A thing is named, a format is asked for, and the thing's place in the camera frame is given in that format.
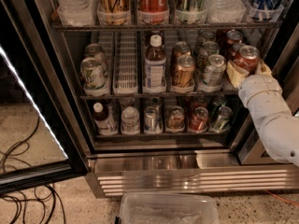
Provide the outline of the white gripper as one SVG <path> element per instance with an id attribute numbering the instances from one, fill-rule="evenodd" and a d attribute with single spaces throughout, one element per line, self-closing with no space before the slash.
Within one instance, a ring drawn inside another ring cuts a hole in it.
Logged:
<path id="1" fill-rule="evenodd" d="M 255 69 L 256 75 L 249 76 L 249 72 L 229 61 L 226 66 L 229 81 L 235 88 L 239 88 L 238 96 L 245 108 L 258 96 L 280 100 L 282 89 L 276 79 L 271 77 L 272 71 L 263 61 L 258 61 Z"/>

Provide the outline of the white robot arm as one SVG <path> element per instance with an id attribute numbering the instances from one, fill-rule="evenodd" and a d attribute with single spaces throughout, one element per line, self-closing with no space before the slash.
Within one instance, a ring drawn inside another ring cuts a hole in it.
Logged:
<path id="1" fill-rule="evenodd" d="M 299 119 L 292 115 L 269 67 L 259 62 L 251 75 L 229 61 L 226 73 L 231 84 L 238 88 L 238 96 L 249 110 L 268 155 L 275 161 L 299 166 Z"/>

